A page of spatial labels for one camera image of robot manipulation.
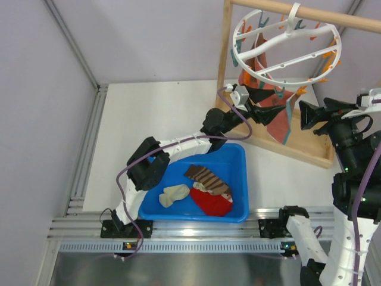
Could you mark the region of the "teal clip front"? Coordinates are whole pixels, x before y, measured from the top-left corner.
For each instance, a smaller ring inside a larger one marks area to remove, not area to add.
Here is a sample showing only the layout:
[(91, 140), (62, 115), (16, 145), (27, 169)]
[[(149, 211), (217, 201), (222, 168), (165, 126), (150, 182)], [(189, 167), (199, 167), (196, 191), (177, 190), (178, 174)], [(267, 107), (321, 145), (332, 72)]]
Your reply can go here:
[(278, 99), (283, 99), (285, 94), (285, 87), (274, 86), (274, 94), (278, 97)]

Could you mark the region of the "pink and brown sock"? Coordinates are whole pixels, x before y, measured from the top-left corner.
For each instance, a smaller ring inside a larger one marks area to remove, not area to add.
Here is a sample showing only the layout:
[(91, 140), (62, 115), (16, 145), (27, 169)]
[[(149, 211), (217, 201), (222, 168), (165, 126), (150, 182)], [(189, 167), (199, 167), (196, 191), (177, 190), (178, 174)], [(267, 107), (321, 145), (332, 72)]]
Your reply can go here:
[[(264, 44), (267, 40), (264, 39), (262, 33), (258, 34), (252, 48), (257, 48), (258, 46)], [(262, 53), (255, 58), (251, 58), (246, 60), (246, 65), (248, 65), (253, 71), (258, 71), (267, 68), (267, 59), (266, 54)], [(239, 75), (238, 82), (240, 85), (243, 84), (243, 72), (241, 71)], [(269, 83), (262, 82), (251, 76), (251, 84), (247, 86), (256, 89), (273, 89), (274, 85)], [(278, 143), (283, 145), (286, 144), (289, 134), (291, 132), (291, 121), (292, 121), (292, 113), (295, 106), (296, 100), (299, 98), (295, 92), (285, 90), (285, 94), (283, 99), (278, 99), (278, 97), (273, 94), (271, 97), (267, 98), (264, 101), (261, 101), (259, 106), (261, 107), (271, 107), (274, 105), (285, 105), (286, 108), (280, 112), (276, 118), (266, 126), (268, 134), (276, 140)]]

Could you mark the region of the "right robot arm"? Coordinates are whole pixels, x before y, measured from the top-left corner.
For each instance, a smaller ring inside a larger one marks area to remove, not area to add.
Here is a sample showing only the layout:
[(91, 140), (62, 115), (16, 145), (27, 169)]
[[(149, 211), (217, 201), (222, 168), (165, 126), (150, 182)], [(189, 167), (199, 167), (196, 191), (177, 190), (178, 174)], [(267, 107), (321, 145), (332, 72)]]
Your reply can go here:
[(373, 121), (358, 130), (370, 112), (380, 111), (380, 100), (369, 105), (364, 97), (355, 104), (324, 99), (318, 107), (299, 102), (301, 129), (322, 127), (315, 135), (328, 135), (342, 171), (333, 177), (334, 229), (330, 250), (325, 253), (305, 208), (285, 206), (279, 210), (278, 230), (291, 236), (301, 259), (301, 285), (358, 285), (373, 234), (380, 226), (380, 132), (369, 136)]

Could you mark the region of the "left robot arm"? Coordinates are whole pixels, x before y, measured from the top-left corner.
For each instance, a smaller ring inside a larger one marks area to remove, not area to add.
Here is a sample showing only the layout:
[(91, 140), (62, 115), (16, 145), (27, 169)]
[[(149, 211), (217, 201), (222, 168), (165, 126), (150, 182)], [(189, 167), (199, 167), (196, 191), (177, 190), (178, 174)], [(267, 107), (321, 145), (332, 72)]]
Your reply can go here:
[(259, 102), (274, 93), (271, 89), (226, 85), (217, 95), (230, 110), (208, 110), (200, 131), (169, 141), (152, 136), (144, 139), (116, 176), (121, 201), (110, 211), (110, 219), (102, 221), (101, 238), (148, 238), (144, 227), (149, 221), (138, 218), (139, 209), (147, 193), (160, 184), (167, 168), (181, 159), (218, 151), (229, 141), (227, 133), (241, 124), (249, 126), (249, 119), (269, 125), (286, 108), (285, 105), (259, 106)]

